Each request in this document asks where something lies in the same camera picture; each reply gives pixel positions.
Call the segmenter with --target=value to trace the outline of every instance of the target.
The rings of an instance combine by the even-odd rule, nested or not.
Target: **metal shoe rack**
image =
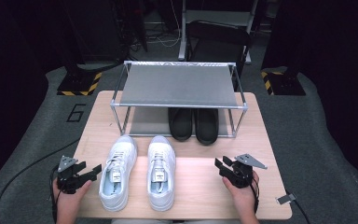
[[[248,106],[232,78],[240,83],[235,63],[126,61],[110,106],[121,134],[171,136],[168,107],[188,107],[219,109],[218,136],[235,137]]]

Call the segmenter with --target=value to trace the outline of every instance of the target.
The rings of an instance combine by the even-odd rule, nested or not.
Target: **sneaker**
[[[127,205],[129,178],[136,162],[136,150],[135,142],[128,135],[120,136],[110,149],[99,192],[106,210],[116,212]]]
[[[163,136],[152,139],[148,152],[147,193],[152,208],[166,211],[173,205],[175,152]]]

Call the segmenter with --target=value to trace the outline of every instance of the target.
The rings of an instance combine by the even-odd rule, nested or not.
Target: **slipper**
[[[170,132],[178,141],[187,140],[193,133],[193,115],[191,108],[168,108]]]
[[[217,109],[202,108],[194,112],[196,136],[199,142],[208,146],[214,143],[219,134],[219,116]]]

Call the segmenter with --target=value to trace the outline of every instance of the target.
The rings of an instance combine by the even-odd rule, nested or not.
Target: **hazard tape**
[[[266,86],[268,95],[273,95],[274,90],[271,87],[271,84],[269,83],[269,74],[275,74],[275,75],[283,75],[281,72],[261,72],[261,77],[263,78],[264,85]]]
[[[67,95],[67,96],[92,95],[94,93],[95,89],[97,89],[98,82],[100,81],[100,78],[102,75],[103,75],[102,73],[99,73],[95,76],[88,91],[57,91],[57,95]]]

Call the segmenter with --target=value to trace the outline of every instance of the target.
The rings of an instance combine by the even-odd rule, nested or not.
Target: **table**
[[[87,163],[84,173],[99,164],[104,168],[110,148],[120,137],[110,107],[113,94],[113,91],[101,91],[98,94],[77,146],[74,158]],[[121,97],[121,91],[117,92],[117,97]],[[235,156],[249,153],[268,167],[267,170],[255,168],[260,176],[257,217],[290,218],[290,205],[276,202],[276,198],[285,195],[285,190],[257,101],[252,93],[246,92],[245,98],[249,109],[236,138],[219,138],[213,145],[204,146],[195,137],[185,142],[168,137],[176,154],[175,200],[170,210],[158,212],[149,205],[146,189],[147,149],[152,137],[136,136],[134,140],[138,147],[138,158],[130,175],[127,206],[119,212],[104,210],[98,195],[101,180],[101,174],[98,174],[98,179],[91,185],[80,205],[78,215],[180,220],[238,218],[231,196],[214,166],[214,159],[221,160],[223,156],[228,156],[233,160]]]

